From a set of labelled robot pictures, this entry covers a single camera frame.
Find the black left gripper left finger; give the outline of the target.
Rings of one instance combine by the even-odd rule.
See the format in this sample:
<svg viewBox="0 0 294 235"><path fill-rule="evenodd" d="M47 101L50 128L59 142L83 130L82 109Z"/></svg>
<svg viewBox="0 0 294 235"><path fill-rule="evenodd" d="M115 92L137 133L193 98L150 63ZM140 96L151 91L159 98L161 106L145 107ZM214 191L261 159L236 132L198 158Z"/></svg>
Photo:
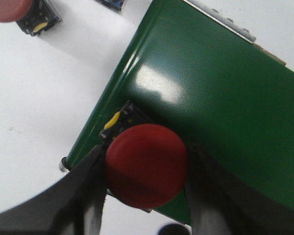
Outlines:
<svg viewBox="0 0 294 235"><path fill-rule="evenodd" d="M107 190L105 150L96 145L52 187L0 213L0 235L98 235Z"/></svg>

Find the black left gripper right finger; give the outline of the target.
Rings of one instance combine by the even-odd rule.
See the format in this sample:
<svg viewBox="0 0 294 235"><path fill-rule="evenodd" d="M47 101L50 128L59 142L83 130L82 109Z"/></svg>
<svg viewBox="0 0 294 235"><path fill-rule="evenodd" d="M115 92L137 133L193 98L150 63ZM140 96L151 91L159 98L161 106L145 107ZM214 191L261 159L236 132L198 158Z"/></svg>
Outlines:
<svg viewBox="0 0 294 235"><path fill-rule="evenodd" d="M197 144L185 195L194 235L294 235L294 210L257 192Z"/></svg>

